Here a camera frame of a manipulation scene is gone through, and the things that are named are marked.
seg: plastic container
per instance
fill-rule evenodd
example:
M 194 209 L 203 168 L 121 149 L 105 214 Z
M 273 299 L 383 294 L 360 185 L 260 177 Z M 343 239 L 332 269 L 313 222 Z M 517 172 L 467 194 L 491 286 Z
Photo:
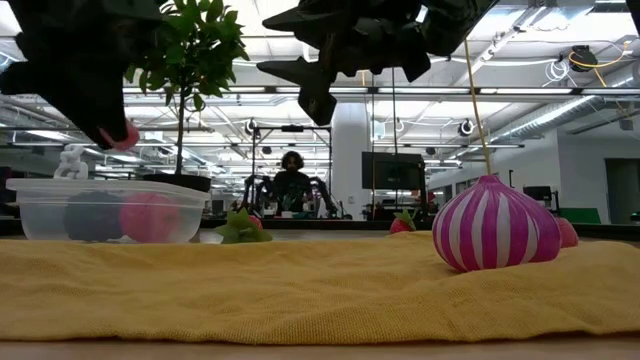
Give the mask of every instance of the plastic container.
M 10 179 L 30 240 L 185 243 L 208 193 L 146 181 Z

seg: yellow cloth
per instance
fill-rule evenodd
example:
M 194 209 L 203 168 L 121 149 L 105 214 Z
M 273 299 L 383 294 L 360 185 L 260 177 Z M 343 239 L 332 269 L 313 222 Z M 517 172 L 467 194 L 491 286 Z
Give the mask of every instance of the yellow cloth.
M 248 344 L 640 331 L 640 250 L 456 274 L 429 233 L 244 245 L 0 242 L 0 339 Z

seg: small tree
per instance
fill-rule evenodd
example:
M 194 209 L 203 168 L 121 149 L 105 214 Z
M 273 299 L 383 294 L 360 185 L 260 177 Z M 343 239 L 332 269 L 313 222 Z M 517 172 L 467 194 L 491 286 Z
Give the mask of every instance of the small tree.
M 164 89 L 165 105 L 178 118 L 176 175 L 182 173 L 182 139 L 185 112 L 205 109 L 202 95 L 222 97 L 229 80 L 236 82 L 233 60 L 249 60 L 241 41 L 238 12 L 229 11 L 223 0 L 173 0 L 160 11 L 163 24 L 156 32 L 155 46 L 134 61 L 125 75 L 133 82 L 142 70 L 138 85 L 147 90 Z

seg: pink and white striped object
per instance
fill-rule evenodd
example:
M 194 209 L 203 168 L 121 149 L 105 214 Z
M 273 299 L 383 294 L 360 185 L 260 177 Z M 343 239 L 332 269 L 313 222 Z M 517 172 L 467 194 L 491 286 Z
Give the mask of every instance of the pink and white striped object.
M 438 254 L 459 271 L 550 261 L 560 252 L 560 230 L 535 200 L 482 176 L 451 200 L 433 222 Z

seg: pillar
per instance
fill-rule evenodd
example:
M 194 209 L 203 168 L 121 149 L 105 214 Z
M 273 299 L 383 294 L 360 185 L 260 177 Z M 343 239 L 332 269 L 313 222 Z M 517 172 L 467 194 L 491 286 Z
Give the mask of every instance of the pillar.
M 364 205 L 371 202 L 371 191 L 362 189 L 362 152 L 371 151 L 368 121 L 366 104 L 341 103 L 331 123 L 333 196 L 354 220 L 363 220 Z

